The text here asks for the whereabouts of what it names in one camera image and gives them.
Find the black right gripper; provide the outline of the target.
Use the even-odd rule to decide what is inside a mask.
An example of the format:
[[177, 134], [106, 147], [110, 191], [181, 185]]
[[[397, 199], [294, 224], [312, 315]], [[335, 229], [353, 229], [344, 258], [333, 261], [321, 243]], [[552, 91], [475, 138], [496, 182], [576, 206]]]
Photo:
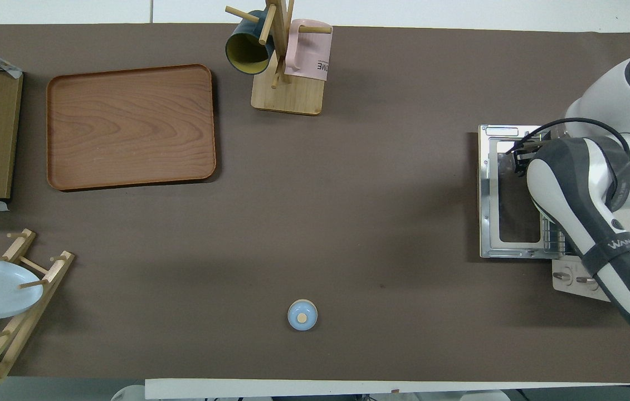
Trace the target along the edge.
[[529, 140], [521, 147], [511, 148], [509, 155], [513, 158], [513, 173], [516, 176], [526, 176], [528, 163], [536, 157], [537, 152], [547, 142], [548, 140]]

